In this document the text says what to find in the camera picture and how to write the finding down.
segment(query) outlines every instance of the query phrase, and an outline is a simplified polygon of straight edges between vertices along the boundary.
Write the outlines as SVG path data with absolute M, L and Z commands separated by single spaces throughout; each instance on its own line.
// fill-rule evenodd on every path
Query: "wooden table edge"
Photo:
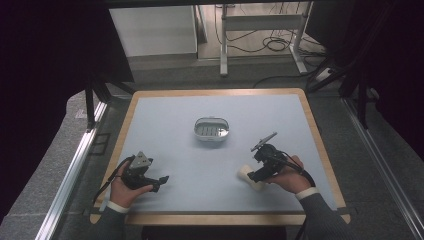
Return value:
M 106 170 L 105 176 L 102 181 L 102 185 L 107 181 L 107 178 L 112 174 L 113 170 L 116 168 L 118 164 L 119 157 L 122 152 L 122 146 L 125 142 L 125 138 L 127 136 L 132 118 L 134 116 L 134 111 L 138 103 L 138 99 L 142 97 L 187 97 L 187 96 L 241 96 L 241 95 L 287 95 L 287 94 L 296 94 L 299 96 L 300 102 L 302 104 L 302 108 L 305 112 L 306 119 L 308 121 L 309 127 L 311 129 L 312 136 L 314 138 L 319 156 L 321 158 L 324 170 L 326 172 L 331 191 L 333 192 L 334 200 L 336 202 L 336 206 L 339 209 L 346 208 L 346 203 L 344 201 L 343 195 L 340 191 L 340 187 L 337 183 L 337 179 L 334 175 L 333 168 L 331 166 L 330 160 L 327 155 L 327 151 L 325 150 L 324 143 L 321 139 L 321 135 L 318 131 L 318 127 L 315 123 L 315 119 L 312 114 L 312 110 L 307 101 L 305 92 L 300 88 L 273 88 L 273 89 L 212 89 L 212 90 L 158 90 L 158 91 L 137 91 L 134 93 L 131 103 L 128 107 L 125 120 L 122 124 L 121 131 L 119 132 L 118 139 L 115 144 L 115 148 L 113 150 L 111 159 L 109 161 L 108 168 Z M 97 199 L 94 204 L 95 208 L 100 208 L 101 203 L 105 197 L 105 192 L 103 192 Z M 264 224 L 258 222 L 259 216 L 276 216 L 272 218 L 276 221 L 275 224 L 270 222 L 266 222 Z M 342 218 L 349 223 L 350 215 L 343 214 Z M 95 223 L 100 218 L 99 214 L 91 214 L 90 221 Z M 187 225 L 181 224 L 182 222 L 191 222 L 195 223 L 195 225 L 201 225 L 199 223 L 200 219 L 208 219 L 207 222 L 211 223 L 211 225 L 232 225 L 234 219 L 237 222 L 245 223 L 241 225 L 300 225 L 302 224 L 304 219 L 304 215 L 158 215 L 158 214 L 129 214 L 127 217 L 127 224 L 140 224 L 140 225 L 174 225 L 171 224 L 171 219 L 179 220 L 177 225 Z

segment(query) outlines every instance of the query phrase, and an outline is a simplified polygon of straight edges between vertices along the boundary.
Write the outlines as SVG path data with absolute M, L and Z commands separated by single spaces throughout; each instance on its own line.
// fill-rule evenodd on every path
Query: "wall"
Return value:
M 127 57 L 197 52 L 192 6 L 111 9 Z

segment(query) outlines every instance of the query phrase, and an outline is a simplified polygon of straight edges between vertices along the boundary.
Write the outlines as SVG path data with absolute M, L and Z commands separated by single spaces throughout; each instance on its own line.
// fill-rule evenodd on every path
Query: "handheld controller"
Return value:
M 130 163 L 125 167 L 121 179 L 132 190 L 153 185 L 151 192 L 158 192 L 160 185 L 168 181 L 169 176 L 161 177 L 159 180 L 144 176 L 149 166 L 152 165 L 153 159 L 147 158 L 143 152 L 139 152 L 137 156 L 131 156 L 124 161 L 129 161 Z
M 303 169 L 303 167 L 294 161 L 293 163 L 290 162 L 289 159 L 291 159 L 291 157 L 287 153 L 277 150 L 273 145 L 267 143 L 275 135 L 277 135 L 276 132 L 264 139 L 261 139 L 255 147 L 250 149 L 251 152 L 258 150 L 255 153 L 254 158 L 258 162 L 263 162 L 263 167 L 256 172 L 248 173 L 247 176 L 254 182 L 259 182 L 273 176 L 276 173 L 281 172 L 285 166 L 288 166 L 308 179 L 308 181 L 311 183 L 311 186 L 315 186 L 315 182 L 311 175 L 309 175 L 309 173 Z

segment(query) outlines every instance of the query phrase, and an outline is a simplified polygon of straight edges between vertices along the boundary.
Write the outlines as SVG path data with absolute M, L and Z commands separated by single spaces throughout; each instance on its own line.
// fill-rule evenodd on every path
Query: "hand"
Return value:
M 303 168 L 303 163 L 298 156 L 292 156 L 292 159 L 289 158 L 289 161 L 297 163 Z M 289 166 L 285 166 L 278 174 L 266 179 L 264 182 L 278 184 L 284 190 L 294 194 L 311 187 L 311 184 L 304 176 Z
M 139 189 L 131 190 L 127 186 L 125 186 L 122 179 L 118 176 L 121 176 L 124 172 L 125 166 L 127 166 L 129 162 L 126 162 L 124 165 L 119 168 L 117 177 L 111 183 L 111 192 L 110 192 L 110 201 L 118 204 L 121 207 L 129 208 L 131 207 L 134 200 L 144 194 L 146 192 L 150 192 L 153 189 L 153 185 L 144 186 Z

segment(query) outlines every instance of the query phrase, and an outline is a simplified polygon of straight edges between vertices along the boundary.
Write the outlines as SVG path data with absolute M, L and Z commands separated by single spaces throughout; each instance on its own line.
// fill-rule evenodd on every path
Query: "wrist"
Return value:
M 292 192 L 294 194 L 298 194 L 311 187 L 312 187 L 311 184 L 304 176 L 298 175 L 297 178 L 294 179 Z
M 132 199 L 127 199 L 126 197 L 113 197 L 111 196 L 110 200 L 111 202 L 123 207 L 123 208 L 130 208 L 132 205 L 133 200 Z
M 315 194 L 315 193 L 319 193 L 318 188 L 310 187 L 308 189 L 305 189 L 301 192 L 296 193 L 295 196 L 296 196 L 297 200 L 300 201 L 300 200 L 302 200 L 306 197 L 309 197 L 309 196 L 311 196 L 312 194 Z
M 130 211 L 130 208 L 123 207 L 123 206 L 121 206 L 121 205 L 119 205 L 119 204 L 117 204 L 117 203 L 114 203 L 114 202 L 112 202 L 112 201 L 109 201 L 109 202 L 107 203 L 107 206 L 108 206 L 109 208 L 111 208 L 111 209 L 113 209 L 113 210 L 115 210 L 115 211 L 119 212 L 119 213 L 128 213 L 128 212 Z

